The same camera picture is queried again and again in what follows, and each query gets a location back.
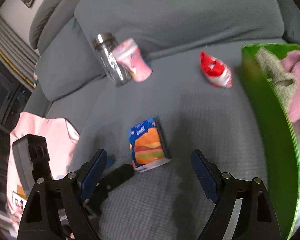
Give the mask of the pale green knitted cloth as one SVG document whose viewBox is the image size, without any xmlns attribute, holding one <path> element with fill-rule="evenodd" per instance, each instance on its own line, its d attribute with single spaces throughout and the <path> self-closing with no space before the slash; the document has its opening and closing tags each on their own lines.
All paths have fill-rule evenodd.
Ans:
<svg viewBox="0 0 300 240">
<path fill-rule="evenodd" d="M 295 95 L 298 85 L 293 74 L 286 72 L 276 55 L 261 47 L 256 55 L 261 70 L 270 78 L 275 87 L 275 91 L 286 111 L 289 111 L 293 96 Z"/>
</svg>

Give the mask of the dark tv cabinet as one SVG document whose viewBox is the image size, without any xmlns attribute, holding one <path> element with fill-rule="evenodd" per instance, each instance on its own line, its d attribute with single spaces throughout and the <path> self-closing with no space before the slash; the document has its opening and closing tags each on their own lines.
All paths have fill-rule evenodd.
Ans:
<svg viewBox="0 0 300 240">
<path fill-rule="evenodd" d="M 31 95 L 0 61 L 0 210 L 6 209 L 7 168 L 10 132 Z"/>
</svg>

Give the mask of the clear glass jar metal lid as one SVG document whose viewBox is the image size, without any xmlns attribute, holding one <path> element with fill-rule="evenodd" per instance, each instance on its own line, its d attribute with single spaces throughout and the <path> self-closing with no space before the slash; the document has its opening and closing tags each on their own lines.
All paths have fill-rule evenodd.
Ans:
<svg viewBox="0 0 300 240">
<path fill-rule="evenodd" d="M 107 77 L 109 77 L 117 87 L 126 84 L 132 77 L 112 55 L 112 51 L 118 46 L 115 36 L 111 33 L 98 34 L 93 40 L 93 45 L 103 64 L 103 69 Z"/>
</svg>

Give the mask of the pink plastic cup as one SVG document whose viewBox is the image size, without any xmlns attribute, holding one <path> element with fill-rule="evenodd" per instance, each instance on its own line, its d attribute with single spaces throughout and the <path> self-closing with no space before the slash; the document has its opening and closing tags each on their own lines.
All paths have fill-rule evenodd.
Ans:
<svg viewBox="0 0 300 240">
<path fill-rule="evenodd" d="M 119 44 L 111 53 L 136 82 L 145 81 L 151 76 L 152 70 L 143 60 L 140 48 L 132 38 Z"/>
</svg>

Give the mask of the tissue pack with burger print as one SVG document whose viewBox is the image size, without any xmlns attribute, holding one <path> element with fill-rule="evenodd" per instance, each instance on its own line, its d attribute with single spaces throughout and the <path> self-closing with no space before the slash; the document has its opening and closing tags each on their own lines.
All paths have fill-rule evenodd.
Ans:
<svg viewBox="0 0 300 240">
<path fill-rule="evenodd" d="M 142 173 L 171 161 L 160 124 L 154 117 L 131 127 L 128 135 L 134 170 Z"/>
</svg>

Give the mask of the red and white sock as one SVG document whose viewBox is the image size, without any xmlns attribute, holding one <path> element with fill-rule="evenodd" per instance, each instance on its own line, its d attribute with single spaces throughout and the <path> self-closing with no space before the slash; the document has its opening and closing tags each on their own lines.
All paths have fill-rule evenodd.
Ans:
<svg viewBox="0 0 300 240">
<path fill-rule="evenodd" d="M 223 88 L 232 87 L 232 71 L 223 61 L 201 51 L 200 68 L 212 85 Z"/>
</svg>

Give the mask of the green storage box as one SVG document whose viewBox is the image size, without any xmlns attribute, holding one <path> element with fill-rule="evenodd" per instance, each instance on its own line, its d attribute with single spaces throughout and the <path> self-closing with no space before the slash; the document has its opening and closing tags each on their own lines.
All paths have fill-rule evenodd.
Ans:
<svg viewBox="0 0 300 240">
<path fill-rule="evenodd" d="M 266 48 L 279 59 L 300 50 L 300 44 L 246 44 L 238 76 L 260 128 L 268 171 L 268 192 L 277 216 L 282 239 L 290 239 L 297 218 L 300 197 L 299 149 L 293 125 L 273 83 L 257 61 L 256 53 Z"/>
</svg>

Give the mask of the grey sofa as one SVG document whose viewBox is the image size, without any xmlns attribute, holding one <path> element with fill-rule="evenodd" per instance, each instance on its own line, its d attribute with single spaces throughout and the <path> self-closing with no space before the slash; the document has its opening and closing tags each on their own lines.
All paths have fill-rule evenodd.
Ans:
<svg viewBox="0 0 300 240">
<path fill-rule="evenodd" d="M 151 68 L 142 82 L 107 77 L 93 45 L 111 33 L 132 38 Z M 268 183 L 254 109 L 238 76 L 246 44 L 300 44 L 297 0 L 80 0 L 74 17 L 42 53 L 39 83 L 25 109 L 65 118 L 79 132 L 69 171 L 99 149 L 131 161 L 128 131 L 158 120 L 172 159 L 115 189 L 92 224 L 101 239 L 197 239 L 213 209 L 191 167 L 198 148 L 239 179 Z M 232 71 L 232 87 L 209 83 L 203 51 Z"/>
</svg>

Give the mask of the pink plastic bag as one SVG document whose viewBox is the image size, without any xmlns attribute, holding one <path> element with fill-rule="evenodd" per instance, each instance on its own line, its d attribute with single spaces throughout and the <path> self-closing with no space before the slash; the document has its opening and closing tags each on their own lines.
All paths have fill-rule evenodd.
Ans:
<svg viewBox="0 0 300 240">
<path fill-rule="evenodd" d="M 10 133 L 6 196 L 15 231 L 38 178 L 61 179 L 69 170 L 79 133 L 64 118 L 47 119 L 28 112 Z"/>
</svg>

